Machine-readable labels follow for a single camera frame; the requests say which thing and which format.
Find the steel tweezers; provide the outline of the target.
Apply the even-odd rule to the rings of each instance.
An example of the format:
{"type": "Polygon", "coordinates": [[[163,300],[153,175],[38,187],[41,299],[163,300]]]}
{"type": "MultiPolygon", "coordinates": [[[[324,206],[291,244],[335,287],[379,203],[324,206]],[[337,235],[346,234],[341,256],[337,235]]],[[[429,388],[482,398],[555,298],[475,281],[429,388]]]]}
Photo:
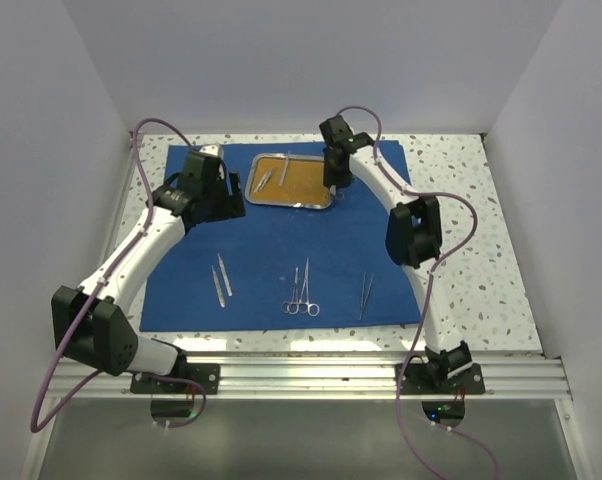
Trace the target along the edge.
{"type": "Polygon", "coordinates": [[[274,171],[275,171],[275,169],[271,168],[262,176],[262,178],[259,180],[259,182],[257,183],[257,186],[254,189],[255,192],[260,192],[264,188],[264,186],[267,184],[267,182],[270,180],[270,178],[274,174],[274,171]]]}
{"type": "Polygon", "coordinates": [[[362,288],[361,288],[359,316],[358,316],[359,321],[361,321],[363,319],[365,308],[367,306],[367,302],[368,302],[368,299],[371,294],[373,282],[374,282],[374,275],[368,274],[367,272],[365,272],[363,274],[363,278],[362,278],[362,288]]]}
{"type": "Polygon", "coordinates": [[[284,161],[283,161],[283,167],[282,167],[281,175],[280,175],[280,178],[279,178],[279,183],[278,183],[279,187],[283,187],[284,184],[285,184],[285,180],[286,180],[286,177],[287,177],[287,172],[289,170],[289,165],[290,165],[290,156],[291,156],[291,152],[290,151],[286,152],[285,158],[284,158],[284,161]]]}

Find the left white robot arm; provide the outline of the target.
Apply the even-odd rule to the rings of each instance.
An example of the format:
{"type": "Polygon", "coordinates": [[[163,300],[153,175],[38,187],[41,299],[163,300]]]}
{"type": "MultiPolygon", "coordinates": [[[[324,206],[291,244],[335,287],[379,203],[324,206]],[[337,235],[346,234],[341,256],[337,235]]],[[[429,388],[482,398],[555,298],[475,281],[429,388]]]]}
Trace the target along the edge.
{"type": "Polygon", "coordinates": [[[137,225],[105,263],[76,288],[53,295],[55,344],[66,358],[118,376],[149,373],[166,392],[189,379],[178,347],[140,336],[128,311],[163,257],[202,223],[244,216],[237,172],[226,168],[219,145],[188,151],[181,171],[156,188],[137,225]]]}

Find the steel forceps with ring handles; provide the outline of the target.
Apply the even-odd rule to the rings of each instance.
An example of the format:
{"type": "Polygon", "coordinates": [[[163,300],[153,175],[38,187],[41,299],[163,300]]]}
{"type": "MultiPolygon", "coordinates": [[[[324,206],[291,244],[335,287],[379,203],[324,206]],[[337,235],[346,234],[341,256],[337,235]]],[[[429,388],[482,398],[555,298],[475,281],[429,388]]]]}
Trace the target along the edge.
{"type": "Polygon", "coordinates": [[[309,315],[310,317],[317,317],[320,313],[320,306],[314,303],[310,299],[310,265],[309,259],[306,259],[302,289],[299,300],[299,312],[301,314],[309,315]]]}

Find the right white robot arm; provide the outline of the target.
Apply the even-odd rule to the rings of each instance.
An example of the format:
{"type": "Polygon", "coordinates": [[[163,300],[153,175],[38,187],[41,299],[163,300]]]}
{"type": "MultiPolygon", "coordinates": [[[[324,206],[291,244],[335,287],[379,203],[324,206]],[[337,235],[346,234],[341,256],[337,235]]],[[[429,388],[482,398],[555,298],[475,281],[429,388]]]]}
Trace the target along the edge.
{"type": "Polygon", "coordinates": [[[425,341],[425,358],[409,361],[402,376],[419,379],[438,392],[449,392],[472,365],[469,347],[451,317],[450,307],[434,303],[434,273],[443,246],[437,193],[416,191],[385,159],[367,133],[355,133],[343,116],[319,125],[325,147],[323,184],[336,191],[358,179],[388,213],[385,246],[402,268],[421,312],[416,338],[425,341]]]}

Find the steel tray with orange mat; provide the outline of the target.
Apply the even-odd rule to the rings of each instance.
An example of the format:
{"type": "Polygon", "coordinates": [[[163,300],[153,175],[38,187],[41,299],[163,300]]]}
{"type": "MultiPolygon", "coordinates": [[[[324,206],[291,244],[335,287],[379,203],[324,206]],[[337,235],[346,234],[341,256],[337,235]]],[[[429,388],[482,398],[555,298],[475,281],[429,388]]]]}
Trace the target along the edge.
{"type": "Polygon", "coordinates": [[[323,185],[323,158],[291,153],[285,184],[279,187],[285,154],[264,153],[254,157],[244,189],[246,200],[261,206],[327,209],[333,200],[323,185]],[[255,192],[257,183],[271,168],[275,169],[274,174],[260,192],[255,192]]]}

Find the steel scissors with ring handles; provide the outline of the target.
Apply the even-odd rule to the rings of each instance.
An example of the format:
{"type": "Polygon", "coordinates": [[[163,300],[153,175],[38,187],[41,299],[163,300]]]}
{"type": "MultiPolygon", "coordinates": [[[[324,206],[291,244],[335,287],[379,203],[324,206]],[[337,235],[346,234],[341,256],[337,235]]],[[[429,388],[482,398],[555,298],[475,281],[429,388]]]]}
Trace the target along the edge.
{"type": "Polygon", "coordinates": [[[336,186],[332,185],[329,187],[330,197],[333,201],[343,200],[345,197],[344,192],[341,189],[338,189],[336,186]]]}

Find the steel scalpel handle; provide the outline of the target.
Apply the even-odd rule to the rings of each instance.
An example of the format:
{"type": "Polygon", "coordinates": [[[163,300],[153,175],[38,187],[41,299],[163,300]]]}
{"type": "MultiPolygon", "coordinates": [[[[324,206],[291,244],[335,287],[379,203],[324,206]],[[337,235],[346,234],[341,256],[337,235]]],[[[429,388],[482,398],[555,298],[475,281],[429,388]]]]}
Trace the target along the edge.
{"type": "Polygon", "coordinates": [[[211,271],[212,271],[212,279],[213,279],[213,283],[215,286],[218,303],[221,308],[225,308],[226,307],[225,296],[223,293],[223,288],[221,286],[221,282],[220,282],[218,273],[217,273],[216,269],[214,268],[214,266],[211,266],[211,271]]]}
{"type": "Polygon", "coordinates": [[[226,288],[226,292],[227,295],[229,297],[233,296],[233,290],[232,290],[232,286],[231,286],[231,282],[227,273],[227,269],[226,269],[226,265],[224,262],[224,259],[222,258],[220,253],[217,253],[217,258],[218,258],[218,264],[219,264],[219,268],[220,268],[220,272],[223,278],[223,282],[226,288]]]}

